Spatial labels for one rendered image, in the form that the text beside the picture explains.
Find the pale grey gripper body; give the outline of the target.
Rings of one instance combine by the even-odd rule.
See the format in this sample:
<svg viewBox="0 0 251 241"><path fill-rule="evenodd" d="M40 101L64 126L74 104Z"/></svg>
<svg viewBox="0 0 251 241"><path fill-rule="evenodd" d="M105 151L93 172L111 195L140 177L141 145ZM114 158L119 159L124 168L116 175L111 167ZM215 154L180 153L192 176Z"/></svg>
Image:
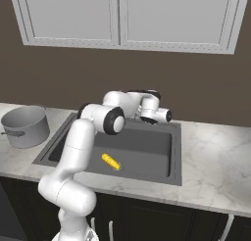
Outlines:
<svg viewBox="0 0 251 241"><path fill-rule="evenodd" d="M146 117L140 117L142 121L147 122L147 123L151 123L151 124L156 124L158 123L156 120L151 119L151 118L146 118Z"/></svg>

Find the dark grey sink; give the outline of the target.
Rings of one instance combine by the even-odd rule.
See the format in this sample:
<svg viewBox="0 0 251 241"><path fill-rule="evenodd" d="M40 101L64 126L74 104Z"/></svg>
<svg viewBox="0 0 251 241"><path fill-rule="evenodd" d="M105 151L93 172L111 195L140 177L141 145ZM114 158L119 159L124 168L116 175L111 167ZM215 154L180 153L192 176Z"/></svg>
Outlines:
<svg viewBox="0 0 251 241"><path fill-rule="evenodd" d="M114 170L102 160L106 153L120 165ZM129 120L116 136L97 133L88 172L180 186L181 125Z"/></svg>

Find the yellow corn cob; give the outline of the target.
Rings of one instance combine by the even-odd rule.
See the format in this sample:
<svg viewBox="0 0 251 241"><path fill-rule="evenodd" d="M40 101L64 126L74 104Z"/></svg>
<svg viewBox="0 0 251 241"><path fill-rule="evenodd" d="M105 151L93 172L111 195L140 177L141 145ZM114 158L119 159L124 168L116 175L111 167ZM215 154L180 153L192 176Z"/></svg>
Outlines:
<svg viewBox="0 0 251 241"><path fill-rule="evenodd" d="M109 156L108 154L104 153L102 155L102 160L109 165L111 168L113 168L114 170L120 170L121 169L121 165L115 160L113 159L111 156Z"/></svg>

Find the grey metal pot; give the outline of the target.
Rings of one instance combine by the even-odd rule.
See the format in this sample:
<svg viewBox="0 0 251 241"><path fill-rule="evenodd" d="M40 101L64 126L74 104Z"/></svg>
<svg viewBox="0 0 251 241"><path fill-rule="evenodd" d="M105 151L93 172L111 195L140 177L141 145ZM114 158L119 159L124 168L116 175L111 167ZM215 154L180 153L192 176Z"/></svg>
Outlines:
<svg viewBox="0 0 251 241"><path fill-rule="evenodd" d="M2 117L1 124L10 145L19 149L37 146L50 134L46 109L42 106L27 105L13 109Z"/></svg>

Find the dark base cupboard door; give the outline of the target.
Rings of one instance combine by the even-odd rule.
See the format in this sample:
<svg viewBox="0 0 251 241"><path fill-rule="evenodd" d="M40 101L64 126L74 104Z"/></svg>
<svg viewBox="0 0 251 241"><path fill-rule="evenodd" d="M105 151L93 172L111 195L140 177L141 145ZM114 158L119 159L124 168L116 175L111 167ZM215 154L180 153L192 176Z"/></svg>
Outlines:
<svg viewBox="0 0 251 241"><path fill-rule="evenodd" d="M99 194L104 238L114 241L188 241L193 211L188 208L127 197Z"/></svg>
<svg viewBox="0 0 251 241"><path fill-rule="evenodd" d="M25 241L51 241L60 231L59 208L38 193L38 183L5 178L2 185L25 232Z"/></svg>
<svg viewBox="0 0 251 241"><path fill-rule="evenodd" d="M220 241L228 215L197 210L189 241ZM251 241L251 217L234 216L226 241Z"/></svg>

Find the dark grey appliance front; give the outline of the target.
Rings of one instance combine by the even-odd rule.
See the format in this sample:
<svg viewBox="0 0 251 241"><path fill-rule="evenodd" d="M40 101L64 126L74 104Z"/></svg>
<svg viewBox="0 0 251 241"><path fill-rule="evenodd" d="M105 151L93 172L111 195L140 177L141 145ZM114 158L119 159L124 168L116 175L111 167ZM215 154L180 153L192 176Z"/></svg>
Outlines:
<svg viewBox="0 0 251 241"><path fill-rule="evenodd" d="M0 236L3 241L27 241L25 232L0 184Z"/></svg>

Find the grey wall cupboard door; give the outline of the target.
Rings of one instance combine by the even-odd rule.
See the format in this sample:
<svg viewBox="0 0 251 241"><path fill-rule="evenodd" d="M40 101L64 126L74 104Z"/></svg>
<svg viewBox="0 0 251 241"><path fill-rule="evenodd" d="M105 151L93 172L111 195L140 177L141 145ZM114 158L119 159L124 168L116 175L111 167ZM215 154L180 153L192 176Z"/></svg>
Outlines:
<svg viewBox="0 0 251 241"><path fill-rule="evenodd" d="M118 0L12 0L23 44L110 49L119 45Z"/></svg>
<svg viewBox="0 0 251 241"><path fill-rule="evenodd" d="M120 0L121 45L233 54L248 0Z"/></svg>

